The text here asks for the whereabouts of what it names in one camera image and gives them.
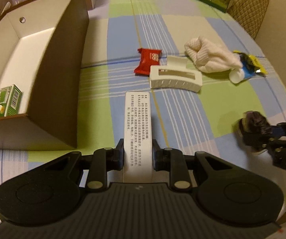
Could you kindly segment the red snack packet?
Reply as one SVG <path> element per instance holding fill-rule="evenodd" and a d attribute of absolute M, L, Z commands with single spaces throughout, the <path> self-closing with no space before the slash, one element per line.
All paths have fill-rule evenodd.
<path fill-rule="evenodd" d="M 160 65 L 162 50 L 139 48 L 138 53 L 141 58 L 138 67 L 134 69 L 134 73 L 149 76 L 151 66 Z"/>

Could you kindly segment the blue tube white cap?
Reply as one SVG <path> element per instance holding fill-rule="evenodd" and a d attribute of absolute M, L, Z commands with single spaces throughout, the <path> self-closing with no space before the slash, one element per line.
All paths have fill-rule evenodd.
<path fill-rule="evenodd" d="M 233 84 L 238 84 L 244 80 L 250 79 L 255 72 L 243 66 L 241 69 L 234 69 L 229 73 L 229 79 Z"/>

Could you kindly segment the yellow snack packet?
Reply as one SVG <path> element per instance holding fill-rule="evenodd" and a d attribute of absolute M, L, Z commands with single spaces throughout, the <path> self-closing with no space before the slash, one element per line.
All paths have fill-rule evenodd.
<path fill-rule="evenodd" d="M 247 68 L 247 70 L 249 70 L 249 72 L 252 72 L 254 74 L 261 74 L 264 76 L 268 74 L 268 72 L 265 70 L 265 68 L 262 66 L 256 56 L 246 54 L 238 50 L 234 50 L 233 53 L 237 53 L 240 56 L 241 62 L 244 63 L 245 67 Z"/>

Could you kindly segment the long white ointment box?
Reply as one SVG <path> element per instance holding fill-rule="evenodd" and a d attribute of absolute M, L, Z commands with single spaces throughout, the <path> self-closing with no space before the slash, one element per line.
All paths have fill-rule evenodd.
<path fill-rule="evenodd" d="M 124 151 L 123 181 L 151 183 L 153 153 L 148 92 L 127 92 L 125 95 Z"/>

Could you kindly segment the green white medicine box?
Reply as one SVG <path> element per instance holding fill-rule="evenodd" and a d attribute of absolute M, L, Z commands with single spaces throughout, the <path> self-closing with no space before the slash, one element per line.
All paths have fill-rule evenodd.
<path fill-rule="evenodd" d="M 22 92 L 15 84 L 0 88 L 0 118 L 17 115 L 21 99 Z"/>

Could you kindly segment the large brown cardboard box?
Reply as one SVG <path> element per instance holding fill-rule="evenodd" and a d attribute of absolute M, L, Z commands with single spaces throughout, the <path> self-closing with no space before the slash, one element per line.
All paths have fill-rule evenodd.
<path fill-rule="evenodd" d="M 0 149 L 77 146 L 77 100 L 89 17 L 85 0 L 26 0 L 0 16 L 0 88 L 22 92 L 0 118 Z"/>

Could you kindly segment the white knitted cloth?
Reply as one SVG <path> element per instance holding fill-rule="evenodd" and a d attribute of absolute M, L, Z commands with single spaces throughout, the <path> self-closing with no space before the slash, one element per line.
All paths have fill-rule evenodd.
<path fill-rule="evenodd" d="M 192 38 L 185 43 L 184 48 L 195 67 L 203 73 L 225 72 L 242 68 L 239 56 L 202 36 Z"/>

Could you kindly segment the white plastic hair claw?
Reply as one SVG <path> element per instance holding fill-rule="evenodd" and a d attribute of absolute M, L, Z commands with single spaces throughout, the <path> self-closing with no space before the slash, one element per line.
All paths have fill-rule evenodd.
<path fill-rule="evenodd" d="M 168 56 L 167 65 L 150 67 L 149 83 L 151 89 L 176 88 L 199 92 L 202 87 L 202 73 L 187 68 L 186 57 Z"/>

